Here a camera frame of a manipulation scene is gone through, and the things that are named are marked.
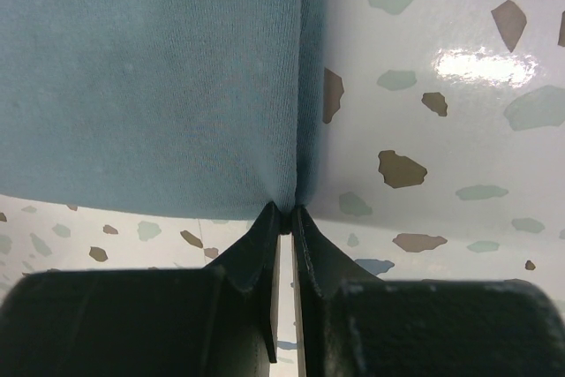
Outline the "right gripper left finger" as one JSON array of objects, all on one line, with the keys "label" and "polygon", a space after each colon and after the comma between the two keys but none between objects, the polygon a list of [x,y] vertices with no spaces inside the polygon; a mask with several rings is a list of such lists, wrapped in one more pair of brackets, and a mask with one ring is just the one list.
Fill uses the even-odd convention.
[{"label": "right gripper left finger", "polygon": [[203,268],[48,271],[1,307],[4,376],[266,376],[282,215]]}]

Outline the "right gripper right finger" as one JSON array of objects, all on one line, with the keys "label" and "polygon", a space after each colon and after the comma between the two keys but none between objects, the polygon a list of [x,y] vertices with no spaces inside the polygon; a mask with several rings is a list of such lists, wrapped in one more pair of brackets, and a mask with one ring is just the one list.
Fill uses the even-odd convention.
[{"label": "right gripper right finger", "polygon": [[290,216],[302,376],[561,376],[564,323],[518,281],[384,281]]}]

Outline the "blue-grey t-shirt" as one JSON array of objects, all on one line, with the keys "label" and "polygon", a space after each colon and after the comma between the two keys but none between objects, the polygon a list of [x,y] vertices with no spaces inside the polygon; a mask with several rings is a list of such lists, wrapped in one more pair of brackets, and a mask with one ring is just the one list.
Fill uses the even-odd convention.
[{"label": "blue-grey t-shirt", "polygon": [[326,0],[1,0],[1,192],[249,219],[318,179]]}]

